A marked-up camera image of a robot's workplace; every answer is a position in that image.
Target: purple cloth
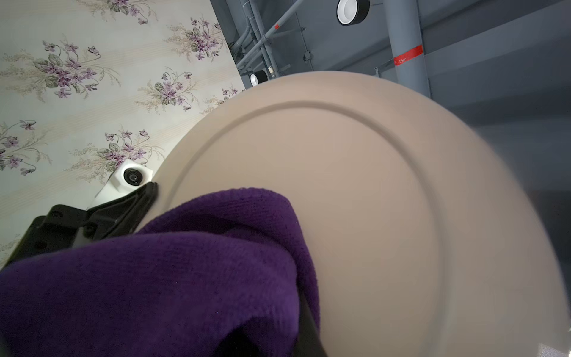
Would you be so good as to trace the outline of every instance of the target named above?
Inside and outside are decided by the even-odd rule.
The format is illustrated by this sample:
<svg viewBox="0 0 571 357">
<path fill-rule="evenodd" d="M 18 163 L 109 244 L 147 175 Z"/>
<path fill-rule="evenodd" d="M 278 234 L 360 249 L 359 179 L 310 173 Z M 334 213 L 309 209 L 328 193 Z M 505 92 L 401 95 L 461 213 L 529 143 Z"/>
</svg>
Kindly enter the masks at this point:
<svg viewBox="0 0 571 357">
<path fill-rule="evenodd" d="M 6 267 L 0 332 L 14 356 L 209 356 L 241 328 L 262 353 L 287 356 L 296 282 L 319 325 L 315 270 L 289 201 L 217 192 L 132 236 Z"/>
</svg>

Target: gray pipe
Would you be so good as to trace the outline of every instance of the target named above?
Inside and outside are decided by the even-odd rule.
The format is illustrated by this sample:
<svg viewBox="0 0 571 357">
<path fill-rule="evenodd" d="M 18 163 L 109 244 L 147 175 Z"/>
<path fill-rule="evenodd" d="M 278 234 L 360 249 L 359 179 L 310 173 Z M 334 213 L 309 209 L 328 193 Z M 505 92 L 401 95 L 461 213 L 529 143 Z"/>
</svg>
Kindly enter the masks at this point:
<svg viewBox="0 0 571 357">
<path fill-rule="evenodd" d="M 412 49 L 422 48 L 423 39 L 416 0 L 384 0 L 384 7 L 399 84 L 430 98 L 424 50 L 420 55 L 405 62 L 398 59 L 398 56 Z"/>
<path fill-rule="evenodd" d="M 242 10 L 244 10 L 244 15 L 246 15 L 246 18 L 250 22 L 250 25 L 252 26 L 252 30 L 254 31 L 254 35 L 256 36 L 256 39 L 259 42 L 260 39 L 262 38 L 262 34 L 260 33 L 260 29 L 258 28 L 258 24 L 256 23 L 256 20 L 254 18 L 254 13 L 252 12 L 252 6 L 250 6 L 249 0 L 240 0 L 240 3 L 242 4 Z M 272 65 L 272 62 L 270 61 L 270 57 L 268 56 L 268 53 L 266 52 L 265 48 L 262 49 L 262 56 L 264 57 L 264 62 L 266 63 L 266 67 L 270 67 Z"/>
<path fill-rule="evenodd" d="M 252 12 L 254 14 L 254 19 L 256 19 L 256 24 L 258 25 L 258 29 L 260 32 L 263 32 L 265 27 L 264 23 L 262 22 L 262 16 L 260 15 L 260 11 L 258 10 L 258 6 L 255 1 L 250 0 L 250 6 L 252 7 Z M 279 77 L 280 74 L 278 72 L 278 65 L 276 64 L 276 59 L 274 58 L 274 52 L 272 51 L 272 47 L 266 41 L 264 42 L 264 47 L 266 48 L 266 52 L 268 53 L 268 57 L 270 58 L 270 62 L 272 63 L 272 70 L 270 74 L 273 73 L 275 77 Z"/>
<path fill-rule="evenodd" d="M 252 59 L 248 62 L 248 64 L 245 65 L 243 69 L 241 69 L 241 71 L 245 72 L 246 69 L 248 69 L 258 58 L 260 58 L 261 55 L 262 55 L 262 51 L 257 50 L 256 54 L 252 57 Z"/>
<path fill-rule="evenodd" d="M 246 37 L 248 37 L 248 34 L 250 33 L 251 30 L 252 26 L 250 25 L 250 22 L 246 21 L 246 29 L 244 30 L 238 41 L 234 42 L 234 45 L 232 45 L 231 51 L 233 53 L 236 53 L 237 50 L 240 50 L 242 43 L 244 43 L 244 40 L 246 40 Z"/>
<path fill-rule="evenodd" d="M 236 67 L 241 68 L 241 66 L 243 66 L 245 63 L 247 63 L 247 61 L 250 60 L 250 58 L 252 58 L 252 56 L 255 53 L 255 50 L 260 47 L 261 45 L 263 45 L 264 41 L 267 41 L 267 39 L 274 33 L 276 32 L 277 29 L 280 28 L 280 26 L 282 26 L 284 24 L 284 22 L 287 21 L 287 19 L 289 19 L 291 17 L 291 15 L 295 14 L 295 10 L 297 10 L 297 8 L 304 2 L 304 0 L 297 0 L 295 3 L 293 3 L 293 5 L 282 15 L 282 17 L 280 17 L 280 19 L 272 26 L 270 27 L 270 29 L 268 30 L 268 32 L 266 32 L 261 39 L 258 40 L 258 42 L 250 49 L 250 51 L 244 56 L 244 58 L 242 58 L 240 60 L 240 62 L 238 62 L 236 64 Z"/>
<path fill-rule="evenodd" d="M 274 38 L 290 35 L 290 34 L 293 34 L 296 32 L 303 32 L 303 31 L 305 31 L 305 27 L 300 27 L 300 28 L 293 29 L 293 30 L 280 31 L 277 34 L 271 35 L 270 38 L 274 39 Z"/>
</svg>

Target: red tape band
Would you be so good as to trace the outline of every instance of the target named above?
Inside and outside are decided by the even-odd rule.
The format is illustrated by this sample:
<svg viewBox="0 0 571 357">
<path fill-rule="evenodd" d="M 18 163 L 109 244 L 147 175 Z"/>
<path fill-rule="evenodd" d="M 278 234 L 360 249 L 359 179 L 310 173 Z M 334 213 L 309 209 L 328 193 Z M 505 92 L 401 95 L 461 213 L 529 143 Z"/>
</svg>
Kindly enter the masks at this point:
<svg viewBox="0 0 571 357">
<path fill-rule="evenodd" d="M 400 66 L 406 61 L 410 61 L 414 57 L 420 56 L 424 52 L 423 46 L 418 45 L 412 50 L 408 50 L 400 56 L 395 57 L 395 66 Z"/>
</svg>

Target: metal bracket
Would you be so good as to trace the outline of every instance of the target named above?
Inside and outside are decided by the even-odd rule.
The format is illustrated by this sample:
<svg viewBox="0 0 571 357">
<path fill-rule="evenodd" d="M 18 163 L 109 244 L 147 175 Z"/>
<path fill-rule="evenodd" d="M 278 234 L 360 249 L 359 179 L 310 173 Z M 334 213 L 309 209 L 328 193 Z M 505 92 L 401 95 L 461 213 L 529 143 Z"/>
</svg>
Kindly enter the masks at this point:
<svg viewBox="0 0 571 357">
<path fill-rule="evenodd" d="M 116 200 L 85 210 L 57 204 L 45 216 L 36 217 L 8 259 L 18 260 L 73 246 L 78 230 L 92 241 L 133 233 L 158 195 L 149 182 Z"/>
</svg>

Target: ceiling light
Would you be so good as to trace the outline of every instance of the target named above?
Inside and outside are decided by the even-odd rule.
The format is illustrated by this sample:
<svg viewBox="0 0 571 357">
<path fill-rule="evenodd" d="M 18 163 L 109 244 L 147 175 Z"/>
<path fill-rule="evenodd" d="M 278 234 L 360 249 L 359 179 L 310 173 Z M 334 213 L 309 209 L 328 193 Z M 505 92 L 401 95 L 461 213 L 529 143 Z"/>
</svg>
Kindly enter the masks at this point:
<svg viewBox="0 0 571 357">
<path fill-rule="evenodd" d="M 339 0 L 337 20 L 343 26 L 359 23 L 367 17 L 370 6 L 369 0 Z"/>
<path fill-rule="evenodd" d="M 250 74 L 250 83 L 252 87 L 257 86 L 260 83 L 263 83 L 268 80 L 268 75 L 264 70 L 260 70 Z"/>
</svg>

